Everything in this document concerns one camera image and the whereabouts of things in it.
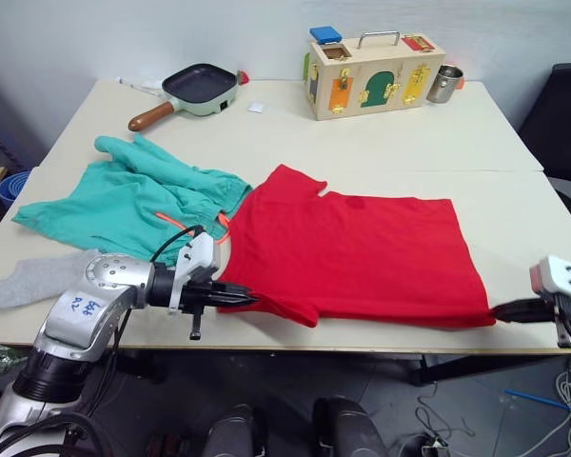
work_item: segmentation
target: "wooden handle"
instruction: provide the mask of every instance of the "wooden handle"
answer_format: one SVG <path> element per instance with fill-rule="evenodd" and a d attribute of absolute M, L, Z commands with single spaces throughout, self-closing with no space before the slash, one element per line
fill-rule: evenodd
<path fill-rule="evenodd" d="M 159 119 L 163 119 L 166 116 L 169 116 L 175 112 L 173 105 L 170 102 L 165 102 L 162 105 L 159 105 L 156 108 L 153 108 L 149 111 L 143 112 L 139 116 L 135 116 L 133 119 L 129 121 L 129 130 L 131 131 L 140 131 L 145 129 L 146 127 L 151 126 Z"/>

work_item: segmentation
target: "metal cup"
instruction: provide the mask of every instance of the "metal cup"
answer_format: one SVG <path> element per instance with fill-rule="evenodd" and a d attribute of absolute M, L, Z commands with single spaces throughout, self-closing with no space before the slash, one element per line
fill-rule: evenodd
<path fill-rule="evenodd" d="M 427 100 L 434 103 L 446 103 L 455 91 L 463 72 L 452 65 L 442 65 L 438 70 L 434 84 L 427 94 Z"/>

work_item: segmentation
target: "white table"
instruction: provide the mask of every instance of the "white table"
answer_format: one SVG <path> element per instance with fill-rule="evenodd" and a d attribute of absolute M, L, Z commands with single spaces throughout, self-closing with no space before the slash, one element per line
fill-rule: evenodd
<path fill-rule="evenodd" d="M 185 162 L 235 172 L 252 185 L 260 184 L 284 162 L 328 180 L 330 189 L 343 193 L 450 198 L 491 306 L 532 296 L 528 268 L 547 253 L 571 261 L 571 217 L 480 83 L 469 83 L 447 105 L 324 122 L 305 116 L 305 104 L 294 98 L 303 94 L 293 83 L 263 82 L 242 89 L 237 103 L 224 113 L 205 119 L 171 119 L 151 130 L 148 138 Z M 266 112 L 246 111 L 252 99 L 265 102 Z M 14 224 L 11 216 L 19 205 L 69 195 L 86 164 L 105 158 L 94 151 L 92 140 L 104 133 L 129 137 L 129 117 L 154 102 L 130 88 L 98 83 L 2 221 L 0 278 L 19 259 L 75 250 Z M 482 109 L 474 108 L 475 103 Z M 457 107 L 467 114 L 458 113 Z M 424 122 L 426 129 L 412 137 L 415 146 L 404 153 L 403 145 L 414 130 L 411 119 Z M 392 124 L 399 129 L 391 129 Z M 211 136 L 209 125 L 220 127 L 220 135 Z M 388 131 L 394 149 L 373 135 L 374 140 L 360 139 L 363 147 L 351 153 L 348 148 L 355 144 L 351 135 L 340 142 L 334 137 L 339 125 L 351 135 L 360 129 Z M 427 139 L 438 136 L 443 143 L 434 140 L 432 144 Z M 0 342 L 30 344 L 51 303 L 0 311 Z M 445 331 L 323 319 L 311 329 L 270 314 L 222 315 L 209 309 L 201 342 L 187 339 L 189 324 L 190 316 L 168 316 L 164 309 L 134 312 L 123 344 L 137 348 L 561 353 L 552 324 L 498 323 L 491 328 Z"/>

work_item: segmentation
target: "gray wall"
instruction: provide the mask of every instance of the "gray wall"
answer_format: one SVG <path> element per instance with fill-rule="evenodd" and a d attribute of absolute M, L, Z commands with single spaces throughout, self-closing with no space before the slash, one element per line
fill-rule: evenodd
<path fill-rule="evenodd" d="M 571 61 L 571 0 L 0 0 L 0 91 L 49 147 L 96 78 L 210 61 L 299 79 L 321 25 L 428 34 L 515 127 L 550 67 Z"/>

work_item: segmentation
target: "red t-shirt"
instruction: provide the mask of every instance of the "red t-shirt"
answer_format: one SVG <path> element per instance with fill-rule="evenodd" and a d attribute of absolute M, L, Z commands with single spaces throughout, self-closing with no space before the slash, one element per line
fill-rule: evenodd
<path fill-rule="evenodd" d="M 309 327 L 319 317 L 494 324 L 450 200 L 319 196 L 325 186 L 280 165 L 248 195 L 230 222 L 220 279 L 260 300 L 230 311 L 272 312 Z"/>

